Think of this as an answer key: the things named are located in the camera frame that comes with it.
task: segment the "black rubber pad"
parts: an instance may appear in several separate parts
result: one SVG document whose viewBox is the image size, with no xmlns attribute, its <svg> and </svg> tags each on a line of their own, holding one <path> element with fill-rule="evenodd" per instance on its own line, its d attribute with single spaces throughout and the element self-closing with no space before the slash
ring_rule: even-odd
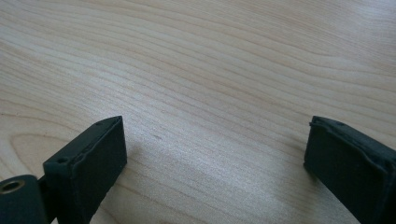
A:
<svg viewBox="0 0 396 224">
<path fill-rule="evenodd" d="M 304 166 L 361 223 L 396 223 L 396 151 L 344 123 L 313 117 Z"/>
<path fill-rule="evenodd" d="M 59 223 L 89 223 L 125 166 L 122 117 L 104 119 L 44 162 Z"/>
</svg>

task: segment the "light wood surface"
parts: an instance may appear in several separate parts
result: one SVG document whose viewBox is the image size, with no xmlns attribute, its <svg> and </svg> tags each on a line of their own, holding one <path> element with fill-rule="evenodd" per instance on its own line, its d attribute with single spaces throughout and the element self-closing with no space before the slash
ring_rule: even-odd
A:
<svg viewBox="0 0 396 224">
<path fill-rule="evenodd" d="M 396 148 L 391 0 L 0 2 L 0 178 L 124 118 L 92 223 L 358 223 L 303 167 L 313 115 Z"/>
</svg>

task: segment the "black plastic part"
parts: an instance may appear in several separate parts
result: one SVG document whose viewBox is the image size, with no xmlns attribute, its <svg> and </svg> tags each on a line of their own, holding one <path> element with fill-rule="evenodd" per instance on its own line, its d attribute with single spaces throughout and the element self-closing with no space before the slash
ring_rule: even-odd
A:
<svg viewBox="0 0 396 224">
<path fill-rule="evenodd" d="M 38 180 L 38 186 L 40 187 L 41 197 L 44 203 L 44 207 L 47 214 L 47 221 L 51 223 L 56 218 L 59 212 L 59 202 L 57 197 L 50 191 L 47 185 L 47 179 L 42 176 Z"/>
<path fill-rule="evenodd" d="M 335 120 L 310 125 L 304 166 L 360 223 L 396 223 L 396 151 Z"/>
<path fill-rule="evenodd" d="M 58 222 L 89 223 L 126 162 L 122 117 L 93 124 L 45 161 Z"/>
<path fill-rule="evenodd" d="M 0 223 L 48 223 L 33 175 L 19 175 L 0 183 Z"/>
</svg>

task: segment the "small hole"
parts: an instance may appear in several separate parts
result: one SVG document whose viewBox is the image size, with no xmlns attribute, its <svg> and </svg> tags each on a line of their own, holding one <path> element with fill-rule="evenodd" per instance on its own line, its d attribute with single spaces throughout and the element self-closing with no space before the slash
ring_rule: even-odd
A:
<svg viewBox="0 0 396 224">
<path fill-rule="evenodd" d="M 11 193 L 17 189 L 20 189 L 24 185 L 23 180 L 13 180 L 11 182 L 6 183 L 4 186 L 0 188 L 0 194 Z"/>
<path fill-rule="evenodd" d="M 58 163 L 64 163 L 67 162 L 68 159 L 67 158 L 60 158 L 59 160 L 57 160 Z"/>
</svg>

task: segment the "wood grain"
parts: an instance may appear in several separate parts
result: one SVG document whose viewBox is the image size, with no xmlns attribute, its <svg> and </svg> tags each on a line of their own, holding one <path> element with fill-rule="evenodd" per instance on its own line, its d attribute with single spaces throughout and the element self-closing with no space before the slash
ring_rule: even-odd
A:
<svg viewBox="0 0 396 224">
<path fill-rule="evenodd" d="M 123 115 L 92 223 L 358 223 L 303 168 L 308 122 L 396 148 L 395 99 L 395 1 L 0 2 L 0 179 Z"/>
</svg>

